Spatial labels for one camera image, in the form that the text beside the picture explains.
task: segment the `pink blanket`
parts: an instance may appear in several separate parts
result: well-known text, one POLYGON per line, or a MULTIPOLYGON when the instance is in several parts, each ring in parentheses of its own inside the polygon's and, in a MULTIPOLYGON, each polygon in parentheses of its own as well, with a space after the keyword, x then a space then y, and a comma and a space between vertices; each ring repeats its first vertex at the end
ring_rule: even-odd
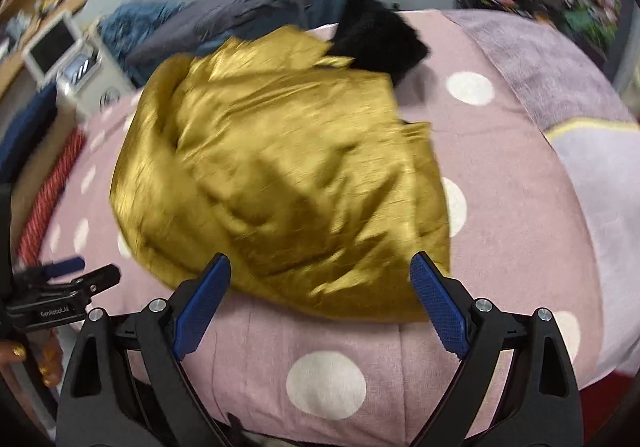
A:
MULTIPOLYGON (((578 383, 596 374, 602 297, 574 189, 511 88, 463 29, 436 11, 408 21, 432 49, 399 85, 399 116, 430 120, 452 233, 452 274, 501 309, 549 307, 578 383)), ((316 31, 329 37, 331 27, 316 31)), ((122 282, 98 295, 111 315, 169 290, 130 257, 108 201, 111 175, 138 97, 92 119, 52 219, 43 260, 84 255, 87 269, 115 263, 122 282)), ((471 432, 486 427, 509 354, 471 432)), ((407 445, 449 384, 458 361, 428 323, 311 318, 229 293, 200 348, 183 362, 207 410, 247 430, 315 443, 407 445)), ((139 360, 134 370, 142 372, 139 360)))

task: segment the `blue cushion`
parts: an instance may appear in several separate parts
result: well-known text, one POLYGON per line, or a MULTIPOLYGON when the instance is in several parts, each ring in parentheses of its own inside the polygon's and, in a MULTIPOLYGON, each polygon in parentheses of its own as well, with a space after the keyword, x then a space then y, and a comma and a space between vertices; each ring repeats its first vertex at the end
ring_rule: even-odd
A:
POLYGON ((0 183, 15 183, 56 115, 56 84, 39 91, 11 121, 0 142, 0 183))

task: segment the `silver screw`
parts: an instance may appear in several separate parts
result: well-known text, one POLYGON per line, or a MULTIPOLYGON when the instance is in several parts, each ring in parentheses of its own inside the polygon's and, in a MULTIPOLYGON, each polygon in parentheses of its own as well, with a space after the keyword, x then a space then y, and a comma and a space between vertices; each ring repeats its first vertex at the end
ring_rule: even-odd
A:
POLYGON ((540 308, 538 310, 538 317, 540 317, 543 321, 551 321, 551 318, 554 315, 551 313, 551 310, 546 308, 540 308))
POLYGON ((103 315, 104 312, 102 311, 102 308, 94 308, 89 312, 89 321, 99 321, 102 319, 103 315))
POLYGON ((164 299, 154 299, 149 303, 149 310, 154 313, 162 312, 166 308, 166 301, 164 299))
POLYGON ((478 299, 476 301, 476 308, 478 308, 478 310, 480 310, 481 312, 491 312, 493 307, 494 305, 491 304, 491 301, 489 301, 488 299, 478 299))

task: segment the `gold satin fabric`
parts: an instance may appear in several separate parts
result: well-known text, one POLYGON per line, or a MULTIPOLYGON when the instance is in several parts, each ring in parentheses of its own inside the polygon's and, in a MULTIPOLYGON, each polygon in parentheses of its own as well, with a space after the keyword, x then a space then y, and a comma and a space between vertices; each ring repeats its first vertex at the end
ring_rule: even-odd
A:
POLYGON ((449 271, 427 123, 403 125, 385 74, 323 57, 293 27, 153 74, 111 205, 135 259, 171 287, 228 255, 232 286, 329 318, 420 321, 408 280, 449 271))

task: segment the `white polka dot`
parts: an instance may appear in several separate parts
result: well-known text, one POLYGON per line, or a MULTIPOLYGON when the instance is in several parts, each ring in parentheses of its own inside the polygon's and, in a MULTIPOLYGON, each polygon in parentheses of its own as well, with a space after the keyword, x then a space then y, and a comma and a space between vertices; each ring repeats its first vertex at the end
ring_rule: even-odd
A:
POLYGON ((359 410, 367 383, 347 356, 338 351, 314 351, 299 358, 289 370, 287 394, 304 413, 342 420, 359 410))
POLYGON ((484 75, 458 72, 447 79, 449 93, 466 104, 486 106, 494 100, 494 85, 484 75))
POLYGON ((129 259, 131 257, 131 250, 129 249, 122 233, 118 233, 118 250, 120 251, 120 255, 125 259, 129 259))
POLYGON ((449 213, 449 237, 460 232, 466 222, 466 200, 460 187, 449 178, 442 179, 444 194, 447 198, 447 212, 449 213))
POLYGON ((135 113, 130 114, 129 117, 127 117, 127 119, 124 121, 124 126, 122 127, 123 131, 125 133, 127 133, 129 131, 129 128, 131 127, 131 122, 133 122, 133 117, 135 116, 135 113))
POLYGON ((95 166, 93 166, 82 178, 82 183, 80 184, 80 192, 82 194, 86 193, 86 190, 89 189, 91 182, 94 181, 95 178, 95 166))
POLYGON ((98 133, 97 135, 95 135, 94 140, 91 141, 91 145, 89 146, 89 149, 91 149, 92 151, 94 151, 96 148, 98 148, 98 146, 100 146, 102 143, 104 142, 104 131, 101 131, 100 133, 98 133))
POLYGON ((569 358, 574 362, 580 350, 580 323, 571 312, 564 310, 554 312, 554 318, 564 339, 569 358))
POLYGON ((74 250, 80 253, 86 245, 86 239, 89 236, 89 221, 86 218, 80 220, 74 234, 74 250))
POLYGON ((49 249, 55 253, 60 243, 60 224, 56 223, 49 234, 49 249))
POLYGON ((113 112, 113 107, 109 106, 107 109, 105 109, 102 112, 102 121, 107 120, 109 117, 111 117, 111 113, 113 112))

